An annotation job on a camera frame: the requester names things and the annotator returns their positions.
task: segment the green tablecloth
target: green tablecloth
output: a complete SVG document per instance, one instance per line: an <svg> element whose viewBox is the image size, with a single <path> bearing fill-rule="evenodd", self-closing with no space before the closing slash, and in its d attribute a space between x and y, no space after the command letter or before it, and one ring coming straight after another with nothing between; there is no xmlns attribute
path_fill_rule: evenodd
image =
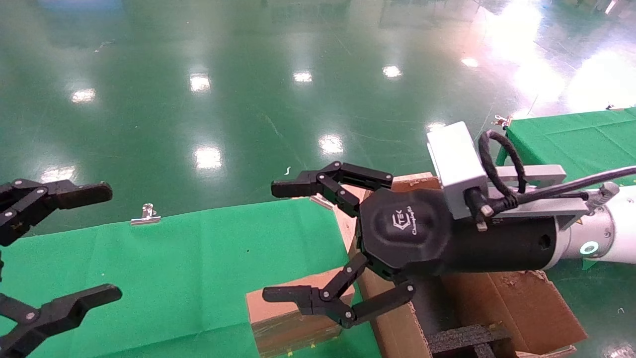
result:
<svg viewBox="0 0 636 358"><path fill-rule="evenodd" d="M515 120L506 131L525 165L560 164L566 181L636 165L636 108ZM503 165L500 151L497 165ZM636 176L615 180L634 185Z"/></svg>
<svg viewBox="0 0 636 358"><path fill-rule="evenodd" d="M33 358L258 357L245 293L342 266L347 254L333 212L299 199L24 238L3 260L2 292L33 306L102 283L123 291ZM0 321L0 333L12 326ZM294 356L380 354L364 324Z"/></svg>

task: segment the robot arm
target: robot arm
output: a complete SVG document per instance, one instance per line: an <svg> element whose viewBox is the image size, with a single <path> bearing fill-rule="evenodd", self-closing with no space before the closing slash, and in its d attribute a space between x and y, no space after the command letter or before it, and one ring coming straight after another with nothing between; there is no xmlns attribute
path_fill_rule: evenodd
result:
<svg viewBox="0 0 636 358"><path fill-rule="evenodd" d="M393 192L390 174L340 162L320 171L304 171L290 182L273 182L274 196L321 193L347 214L357 217L356 243L361 253L325 288L268 287L263 291L265 301L295 302L302 314L327 315L341 326L350 327L414 297L428 305L440 301L428 299L434 295L426 290L435 281L432 277L445 273L545 269L561 258L575 257L633 262L626 261L624 250L612 249L624 248L617 245L617 238L632 239L635 232L632 226L627 228L629 220L616 222L619 215L614 211L627 212L626 204L613 205L621 202L618 198L609 200L616 188L607 183L598 192L572 191L599 180L636 173L636 167L560 184L565 178L560 166L520 168L517 160L515 168L485 170L487 164L483 166L480 162L463 123L431 132L428 138L443 190ZM352 171L356 179L349 180L351 174L344 168L355 168ZM489 180L497 183L495 187L488 186ZM515 181L521 183L519 188L502 186L504 182ZM539 186L526 188L526 182L534 181L539 181ZM359 203L338 182L374 191ZM583 236L579 232L585 225L595 230ZM365 263L356 266L358 261ZM338 292L342 294L365 267L394 282L396 288L386 292L390 293L386 296L372 297L364 306L360 306L363 302L349 308L339 301ZM422 280L429 283L418 284Z"/></svg>

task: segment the cardboard flap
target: cardboard flap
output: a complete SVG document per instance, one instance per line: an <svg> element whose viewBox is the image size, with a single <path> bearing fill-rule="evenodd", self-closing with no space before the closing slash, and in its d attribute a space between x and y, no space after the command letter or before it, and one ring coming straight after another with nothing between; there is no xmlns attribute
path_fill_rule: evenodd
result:
<svg viewBox="0 0 636 358"><path fill-rule="evenodd" d="M430 173L411 174L398 177L393 181L391 190L408 192L415 189L441 189L439 179Z"/></svg>
<svg viewBox="0 0 636 358"><path fill-rule="evenodd" d="M542 271L448 275L444 284L462 324L502 322L517 350L547 354L587 338Z"/></svg>
<svg viewBox="0 0 636 358"><path fill-rule="evenodd" d="M489 275L514 317L528 352L547 354L588 337L543 271Z"/></svg>
<svg viewBox="0 0 636 358"><path fill-rule="evenodd" d="M526 352L517 352L517 357L519 358L565 358L572 355L576 352L576 347L570 345L566 349L557 350L556 352L548 353L548 354L532 354Z"/></svg>

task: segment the green epoxy floor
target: green epoxy floor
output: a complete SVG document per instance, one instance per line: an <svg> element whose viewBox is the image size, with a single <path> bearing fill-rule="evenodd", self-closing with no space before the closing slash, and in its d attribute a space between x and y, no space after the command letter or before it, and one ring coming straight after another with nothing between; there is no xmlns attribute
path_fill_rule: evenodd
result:
<svg viewBox="0 0 636 358"><path fill-rule="evenodd" d="M0 0L2 180L113 186L41 234L272 200L336 159L432 171L437 125L636 102L635 24L627 0ZM636 271L579 265L550 274L578 356L632 357Z"/></svg>

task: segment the metal bracket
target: metal bracket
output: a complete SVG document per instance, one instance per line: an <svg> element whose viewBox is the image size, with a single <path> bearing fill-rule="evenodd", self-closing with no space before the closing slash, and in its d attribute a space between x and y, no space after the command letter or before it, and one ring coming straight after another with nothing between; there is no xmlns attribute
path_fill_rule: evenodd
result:
<svg viewBox="0 0 636 358"><path fill-rule="evenodd" d="M154 224L161 221L161 217L155 216L157 212L152 203L146 203L141 208L141 218L134 218L130 221L130 225Z"/></svg>
<svg viewBox="0 0 636 358"><path fill-rule="evenodd" d="M502 197L494 188L488 188L489 197ZM556 217L558 230L563 231L588 213L589 209L581 199L541 199L521 204L515 209L506 210L495 218L504 217Z"/></svg>
<svg viewBox="0 0 636 358"><path fill-rule="evenodd" d="M516 170L514 166L498 166L497 175L506 182L516 182ZM567 176L563 167L558 164L545 164L538 166L523 166L525 179L528 182L539 182L537 189L551 187L555 184L563 183Z"/></svg>

